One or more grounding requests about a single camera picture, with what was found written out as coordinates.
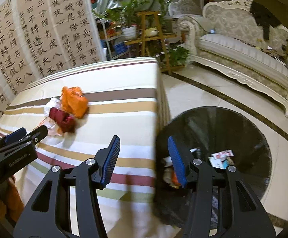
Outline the orange plastic bag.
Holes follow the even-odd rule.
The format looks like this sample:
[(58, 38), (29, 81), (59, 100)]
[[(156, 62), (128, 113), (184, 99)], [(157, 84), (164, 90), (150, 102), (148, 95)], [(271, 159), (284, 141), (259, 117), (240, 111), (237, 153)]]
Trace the orange plastic bag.
[(78, 119), (83, 118), (88, 110), (88, 100), (80, 87), (62, 88), (61, 110)]

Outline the white red snack wrapper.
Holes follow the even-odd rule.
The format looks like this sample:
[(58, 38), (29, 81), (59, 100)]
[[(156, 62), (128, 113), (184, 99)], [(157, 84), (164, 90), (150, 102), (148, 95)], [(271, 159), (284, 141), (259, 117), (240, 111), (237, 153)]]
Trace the white red snack wrapper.
[(218, 152), (218, 153), (214, 153), (212, 154), (212, 157), (216, 160), (221, 160), (221, 161), (224, 161), (226, 158), (228, 157), (232, 157), (234, 156), (233, 152), (231, 150), (225, 150), (225, 151), (221, 151), (221, 152)]

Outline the red-orange plastic bag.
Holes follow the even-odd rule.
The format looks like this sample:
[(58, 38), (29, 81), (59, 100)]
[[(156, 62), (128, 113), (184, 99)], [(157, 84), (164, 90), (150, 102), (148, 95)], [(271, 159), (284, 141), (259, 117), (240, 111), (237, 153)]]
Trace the red-orange plastic bag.
[(171, 174), (171, 182), (172, 182), (172, 185), (175, 186), (175, 187), (181, 187), (181, 184), (180, 182), (178, 181), (177, 179), (177, 176), (175, 174), (175, 172), (173, 171), (172, 174)]

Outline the teal white box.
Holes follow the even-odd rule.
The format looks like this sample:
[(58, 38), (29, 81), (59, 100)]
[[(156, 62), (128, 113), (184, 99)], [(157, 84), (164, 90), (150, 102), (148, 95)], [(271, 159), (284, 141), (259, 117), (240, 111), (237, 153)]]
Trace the teal white box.
[(209, 157), (208, 160), (209, 160), (211, 166), (214, 168), (226, 169), (228, 167), (227, 160), (222, 161), (220, 159), (215, 159), (214, 157)]

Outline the pale green wipes packet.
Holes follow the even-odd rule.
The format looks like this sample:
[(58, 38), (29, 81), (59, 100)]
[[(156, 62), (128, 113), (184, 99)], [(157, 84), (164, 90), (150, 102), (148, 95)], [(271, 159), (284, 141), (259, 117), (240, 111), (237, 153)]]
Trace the pale green wipes packet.
[(162, 162), (163, 162), (165, 168), (171, 167), (173, 165), (173, 162), (172, 162), (170, 156), (163, 158)]

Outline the white orange printed bag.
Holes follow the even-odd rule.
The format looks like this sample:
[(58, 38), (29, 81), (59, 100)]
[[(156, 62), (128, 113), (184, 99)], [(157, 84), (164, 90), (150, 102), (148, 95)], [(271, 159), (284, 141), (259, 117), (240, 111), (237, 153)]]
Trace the white orange printed bag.
[(58, 124), (50, 117), (44, 118), (38, 126), (45, 125), (49, 136), (63, 136), (63, 132)]

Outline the dark red crumpled bag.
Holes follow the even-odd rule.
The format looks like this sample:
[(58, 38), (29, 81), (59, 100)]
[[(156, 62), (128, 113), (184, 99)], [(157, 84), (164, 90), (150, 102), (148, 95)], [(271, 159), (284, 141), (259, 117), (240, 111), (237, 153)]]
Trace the dark red crumpled bag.
[(57, 123), (63, 133), (74, 132), (76, 126), (75, 118), (67, 112), (52, 107), (49, 112), (49, 117)]

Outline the calligraphy folding screen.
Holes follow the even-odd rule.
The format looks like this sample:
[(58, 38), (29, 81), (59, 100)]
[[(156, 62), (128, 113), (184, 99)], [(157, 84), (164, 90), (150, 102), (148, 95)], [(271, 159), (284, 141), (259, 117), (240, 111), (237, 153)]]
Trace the calligraphy folding screen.
[(28, 84), (104, 60), (91, 0), (0, 0), (0, 118)]

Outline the metal storage shelf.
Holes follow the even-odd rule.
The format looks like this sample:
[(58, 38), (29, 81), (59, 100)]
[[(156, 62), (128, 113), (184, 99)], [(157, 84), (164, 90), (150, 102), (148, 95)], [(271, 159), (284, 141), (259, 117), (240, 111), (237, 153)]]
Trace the metal storage shelf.
[(130, 47), (125, 44), (121, 26), (105, 19), (98, 19), (96, 23), (105, 58), (108, 61), (130, 58)]

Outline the potted plant white pot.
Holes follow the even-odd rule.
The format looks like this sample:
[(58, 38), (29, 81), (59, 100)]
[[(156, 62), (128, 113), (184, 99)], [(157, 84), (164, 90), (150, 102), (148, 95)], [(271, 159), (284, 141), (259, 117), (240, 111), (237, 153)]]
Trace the potted plant white pot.
[(137, 37), (136, 10), (147, 3), (149, 3), (149, 0), (126, 0), (121, 3), (120, 7), (106, 9), (103, 13), (93, 9), (93, 14), (97, 18), (120, 24), (125, 40), (134, 40)]

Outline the wooden plant stand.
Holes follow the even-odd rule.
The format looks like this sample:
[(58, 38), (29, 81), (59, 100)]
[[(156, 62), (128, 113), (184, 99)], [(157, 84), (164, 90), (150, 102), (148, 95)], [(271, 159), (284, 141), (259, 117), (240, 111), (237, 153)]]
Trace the wooden plant stand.
[[(160, 71), (162, 73), (168, 73), (169, 75), (172, 74), (173, 71), (179, 70), (184, 68), (185, 66), (183, 64), (180, 64), (178, 66), (171, 66), (170, 60), (169, 60), (169, 52), (167, 51), (167, 47), (165, 44), (165, 41), (170, 38), (175, 38), (175, 33), (167, 34), (165, 35), (162, 31), (162, 26), (160, 23), (160, 12), (158, 11), (140, 11), (135, 14), (137, 17), (141, 18), (141, 29), (140, 29), (140, 36), (138, 38), (135, 38), (133, 40), (126, 40), (124, 41), (124, 44), (129, 45), (136, 45), (136, 52), (139, 53), (139, 46), (141, 45), (141, 56), (145, 57), (146, 55), (150, 57), (149, 49), (146, 45), (149, 41), (159, 41), (162, 45), (162, 51), (165, 55), (165, 61), (161, 61)], [(157, 34), (154, 36), (146, 36), (145, 30), (146, 30), (146, 17), (147, 16), (153, 16), (154, 22), (157, 27)]]

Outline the small floor plant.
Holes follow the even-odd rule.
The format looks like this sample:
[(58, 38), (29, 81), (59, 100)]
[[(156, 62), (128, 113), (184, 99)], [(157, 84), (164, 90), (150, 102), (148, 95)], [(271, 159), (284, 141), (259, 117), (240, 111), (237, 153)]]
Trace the small floor plant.
[(171, 47), (169, 49), (170, 65), (172, 67), (183, 65), (186, 62), (188, 55), (189, 50), (182, 46)]

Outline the ornate white sofa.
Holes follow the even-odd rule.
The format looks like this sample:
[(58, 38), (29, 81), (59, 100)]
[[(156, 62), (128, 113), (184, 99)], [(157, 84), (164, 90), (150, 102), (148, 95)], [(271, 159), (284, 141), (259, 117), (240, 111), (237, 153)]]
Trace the ornate white sofa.
[(252, 5), (253, 0), (210, 2), (201, 15), (181, 15), (178, 28), (185, 33), (187, 63), (210, 67), (268, 95), (288, 117), (288, 29), (270, 26), (264, 39)]

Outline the tall green potted plant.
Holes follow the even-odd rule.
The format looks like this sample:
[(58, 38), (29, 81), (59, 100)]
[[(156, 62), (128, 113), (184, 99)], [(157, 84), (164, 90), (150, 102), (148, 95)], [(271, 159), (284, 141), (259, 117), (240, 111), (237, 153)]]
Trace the tall green potted plant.
[(163, 33), (169, 34), (173, 32), (172, 19), (168, 18), (169, 5), (173, 0), (157, 0), (160, 6), (160, 24)]

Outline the black jacket on sofa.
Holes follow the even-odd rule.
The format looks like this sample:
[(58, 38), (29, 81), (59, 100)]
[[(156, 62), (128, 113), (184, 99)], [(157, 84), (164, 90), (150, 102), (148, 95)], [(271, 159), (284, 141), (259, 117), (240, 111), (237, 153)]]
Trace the black jacket on sofa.
[(255, 1), (251, 3), (250, 13), (255, 18), (257, 26), (263, 28), (264, 40), (269, 40), (270, 26), (275, 28), (281, 25), (281, 21), (273, 13)]

